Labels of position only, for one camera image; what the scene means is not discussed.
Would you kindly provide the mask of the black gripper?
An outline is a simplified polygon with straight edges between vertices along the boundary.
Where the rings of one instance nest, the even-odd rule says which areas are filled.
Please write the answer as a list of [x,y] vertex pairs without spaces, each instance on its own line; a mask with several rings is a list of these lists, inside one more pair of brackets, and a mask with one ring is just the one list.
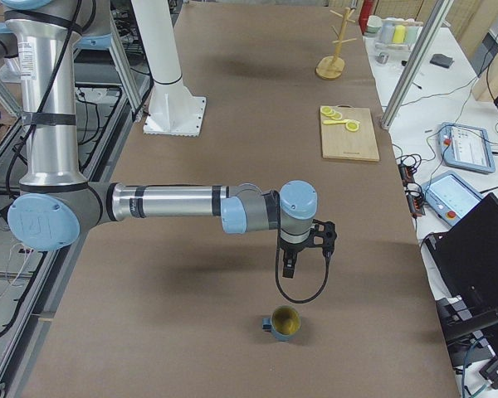
[[310,243],[302,241],[300,243],[291,243],[286,240],[280,240],[279,247],[283,250],[283,268],[282,276],[293,279],[295,275],[295,259],[297,255],[310,246]]

